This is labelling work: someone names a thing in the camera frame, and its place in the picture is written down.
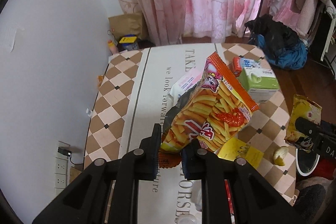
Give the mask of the green white carton box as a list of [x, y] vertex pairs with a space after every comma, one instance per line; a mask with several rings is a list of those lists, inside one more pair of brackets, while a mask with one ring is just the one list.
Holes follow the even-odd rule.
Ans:
[[238, 80], [256, 103], [266, 103], [280, 89], [272, 69], [245, 67]]

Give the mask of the orange fries snack bag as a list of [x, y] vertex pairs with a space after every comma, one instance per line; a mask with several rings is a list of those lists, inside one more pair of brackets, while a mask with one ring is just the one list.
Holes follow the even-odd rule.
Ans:
[[215, 152], [242, 130], [258, 110], [228, 66], [214, 52], [201, 79], [165, 116], [161, 151], [179, 153], [194, 139]]

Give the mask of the black clothes pile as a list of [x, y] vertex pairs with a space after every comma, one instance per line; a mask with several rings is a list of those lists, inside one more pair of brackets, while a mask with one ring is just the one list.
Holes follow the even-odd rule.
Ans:
[[276, 22], [268, 14], [244, 24], [250, 31], [249, 44], [277, 52], [290, 49], [299, 43], [298, 34], [282, 22]]

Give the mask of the clear spray bottle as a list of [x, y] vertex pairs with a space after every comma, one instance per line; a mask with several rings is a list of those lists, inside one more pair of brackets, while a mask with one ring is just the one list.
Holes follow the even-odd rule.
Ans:
[[90, 109], [86, 109], [86, 114], [87, 114], [89, 117], [91, 117], [92, 114], [93, 114], [93, 111], [90, 110]]

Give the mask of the blue yellow lidded jar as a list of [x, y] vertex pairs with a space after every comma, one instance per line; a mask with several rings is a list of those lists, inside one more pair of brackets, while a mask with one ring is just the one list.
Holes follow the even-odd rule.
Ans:
[[133, 51], [139, 49], [138, 37], [135, 35], [123, 36], [120, 39], [119, 44], [123, 47], [124, 50], [127, 51]]

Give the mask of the yellow crumpled wrapper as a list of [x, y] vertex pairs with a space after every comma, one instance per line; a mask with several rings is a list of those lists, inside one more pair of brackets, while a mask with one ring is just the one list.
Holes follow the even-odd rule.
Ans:
[[287, 146], [281, 146], [273, 154], [273, 163], [277, 166], [285, 165], [285, 158], [288, 155], [289, 149]]

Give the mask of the white wall power strip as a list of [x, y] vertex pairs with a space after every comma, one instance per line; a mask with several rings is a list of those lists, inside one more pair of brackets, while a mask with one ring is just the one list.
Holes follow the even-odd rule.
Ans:
[[62, 141], [58, 141], [56, 145], [56, 156], [55, 156], [55, 186], [54, 186], [54, 192], [55, 196], [58, 196], [68, 185], [69, 178], [68, 178], [68, 171], [69, 166], [69, 160], [68, 156], [65, 156], [58, 152], [58, 148], [62, 147], [65, 149], [68, 149], [70, 146], [67, 143], [64, 143]]

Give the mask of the brown paper bag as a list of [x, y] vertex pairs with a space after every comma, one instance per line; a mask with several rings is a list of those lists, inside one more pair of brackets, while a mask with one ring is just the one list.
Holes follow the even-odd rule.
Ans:
[[149, 37], [146, 20], [142, 12], [112, 16], [108, 20], [110, 30], [118, 41], [127, 35], [135, 35], [141, 40]]

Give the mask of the blue sleeping bag pile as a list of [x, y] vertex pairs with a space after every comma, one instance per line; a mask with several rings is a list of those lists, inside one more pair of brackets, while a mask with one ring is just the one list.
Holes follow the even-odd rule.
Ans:
[[265, 58], [270, 65], [281, 69], [298, 70], [303, 68], [307, 62], [307, 49], [300, 39], [293, 46], [273, 50], [270, 43], [266, 42], [264, 36], [257, 35], [256, 46], [264, 52]]

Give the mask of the pink white box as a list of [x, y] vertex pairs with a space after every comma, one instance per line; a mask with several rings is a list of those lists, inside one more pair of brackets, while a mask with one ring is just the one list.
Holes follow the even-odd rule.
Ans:
[[171, 102], [171, 106], [177, 104], [179, 98], [185, 94], [190, 88], [195, 86], [201, 79], [202, 73], [195, 68], [192, 68], [186, 72], [173, 86], [171, 87], [168, 97]]

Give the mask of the clear plastic cup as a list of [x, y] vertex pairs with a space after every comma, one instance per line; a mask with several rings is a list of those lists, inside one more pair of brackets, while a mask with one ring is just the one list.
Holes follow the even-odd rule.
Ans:
[[197, 224], [197, 218], [192, 214], [181, 214], [178, 217], [177, 224]]

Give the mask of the yellow panda snack bag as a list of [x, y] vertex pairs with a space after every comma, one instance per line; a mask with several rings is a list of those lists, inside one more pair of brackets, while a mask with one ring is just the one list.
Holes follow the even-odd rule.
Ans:
[[306, 96], [294, 95], [293, 108], [291, 111], [285, 142], [310, 152], [314, 139], [313, 130], [321, 123], [322, 107]]

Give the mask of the checkered bed cover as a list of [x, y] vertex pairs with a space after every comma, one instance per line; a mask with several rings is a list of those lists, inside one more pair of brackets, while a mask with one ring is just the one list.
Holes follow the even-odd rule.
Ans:
[[[151, 135], [153, 126], [163, 124], [173, 107], [169, 91], [190, 69], [202, 72], [206, 58], [217, 52], [230, 63], [235, 56], [269, 64], [264, 53], [248, 44], [178, 44], [127, 51], [109, 63], [98, 92], [85, 149], [85, 164], [103, 158], [115, 160], [139, 147]], [[289, 114], [281, 91], [260, 106], [238, 138], [260, 150], [264, 156], [258, 172], [289, 203], [295, 195], [295, 150], [290, 148], [284, 166], [273, 164], [273, 153], [285, 145]], [[154, 181], [139, 184], [139, 223], [176, 223], [181, 214], [201, 219], [193, 203], [193, 182], [182, 169], [160, 169]]]

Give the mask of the yellow flat box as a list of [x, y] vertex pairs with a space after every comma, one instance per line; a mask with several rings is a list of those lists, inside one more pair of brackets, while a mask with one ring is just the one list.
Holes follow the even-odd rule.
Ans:
[[257, 169], [264, 156], [264, 153], [255, 147], [244, 143], [238, 138], [232, 138], [220, 148], [217, 156], [221, 159], [229, 161], [234, 161], [237, 158], [243, 158], [248, 163], [250, 163], [254, 169]]

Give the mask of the orange small bottle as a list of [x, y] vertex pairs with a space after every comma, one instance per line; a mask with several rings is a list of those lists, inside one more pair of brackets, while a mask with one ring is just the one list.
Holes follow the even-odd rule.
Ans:
[[112, 55], [118, 53], [118, 47], [116, 46], [114, 42], [112, 42], [112, 40], [108, 40], [107, 44], [108, 44], [108, 48], [111, 51]]

